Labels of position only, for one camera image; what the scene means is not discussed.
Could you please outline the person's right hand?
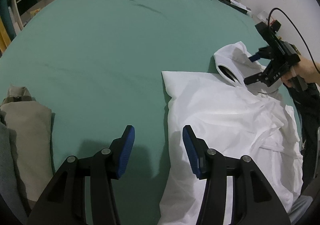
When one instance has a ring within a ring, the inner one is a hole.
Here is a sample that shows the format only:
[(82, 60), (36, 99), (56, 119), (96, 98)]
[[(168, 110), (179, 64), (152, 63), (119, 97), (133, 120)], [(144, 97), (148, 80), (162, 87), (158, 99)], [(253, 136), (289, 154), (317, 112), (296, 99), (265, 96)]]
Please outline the person's right hand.
[(287, 86), (292, 87), (291, 79), (295, 76), (302, 77), (306, 83), (316, 83), (319, 86), (320, 76), (319, 76), (319, 63), (313, 63), (311, 60), (299, 56), (300, 61), (293, 67), (292, 70), (284, 74), (280, 79)]

